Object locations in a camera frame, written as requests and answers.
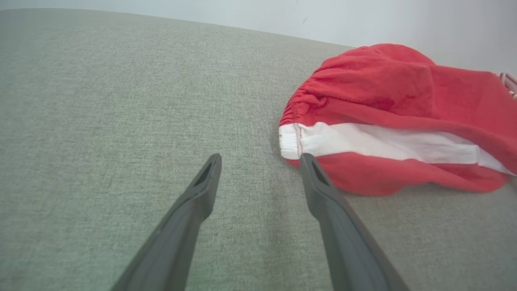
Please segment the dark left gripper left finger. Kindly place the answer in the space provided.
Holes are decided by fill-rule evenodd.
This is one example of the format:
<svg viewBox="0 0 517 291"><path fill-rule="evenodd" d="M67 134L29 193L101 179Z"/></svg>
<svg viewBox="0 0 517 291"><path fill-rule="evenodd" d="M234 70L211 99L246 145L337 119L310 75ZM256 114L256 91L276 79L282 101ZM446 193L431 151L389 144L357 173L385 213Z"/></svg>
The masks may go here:
<svg viewBox="0 0 517 291"><path fill-rule="evenodd" d="M210 156L111 291L185 291L201 224L214 208L221 169L221 155Z"/></svg>

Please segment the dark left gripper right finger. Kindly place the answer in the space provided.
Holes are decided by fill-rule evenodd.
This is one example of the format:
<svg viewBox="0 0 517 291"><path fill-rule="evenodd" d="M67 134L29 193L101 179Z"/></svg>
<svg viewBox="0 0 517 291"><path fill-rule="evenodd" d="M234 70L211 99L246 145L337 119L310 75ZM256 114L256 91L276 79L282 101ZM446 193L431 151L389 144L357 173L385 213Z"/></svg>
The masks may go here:
<svg viewBox="0 0 517 291"><path fill-rule="evenodd" d="M317 159L300 158L305 197L318 220L334 291L410 291Z"/></svg>

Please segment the red shorts white side stripe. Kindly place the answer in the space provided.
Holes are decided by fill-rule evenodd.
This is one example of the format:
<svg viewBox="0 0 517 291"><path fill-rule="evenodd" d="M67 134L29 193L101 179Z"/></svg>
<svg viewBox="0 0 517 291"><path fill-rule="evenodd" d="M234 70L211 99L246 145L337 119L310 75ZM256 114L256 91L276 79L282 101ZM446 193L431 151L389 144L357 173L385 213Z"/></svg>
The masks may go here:
<svg viewBox="0 0 517 291"><path fill-rule="evenodd" d="M487 193L517 177L517 100L493 72L364 46L325 60L294 92L279 144L290 164L311 154L354 194L423 183Z"/></svg>

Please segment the grey fabric sofa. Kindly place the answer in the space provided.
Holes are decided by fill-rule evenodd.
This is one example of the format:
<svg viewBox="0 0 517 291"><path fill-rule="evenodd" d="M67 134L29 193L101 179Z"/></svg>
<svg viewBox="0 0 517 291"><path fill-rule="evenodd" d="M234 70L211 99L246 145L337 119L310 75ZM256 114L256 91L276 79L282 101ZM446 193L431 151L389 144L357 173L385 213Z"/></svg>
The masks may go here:
<svg viewBox="0 0 517 291"><path fill-rule="evenodd" d="M0 291L109 291L212 154L186 291L333 291L291 95L350 46L106 11L0 11Z"/></svg>

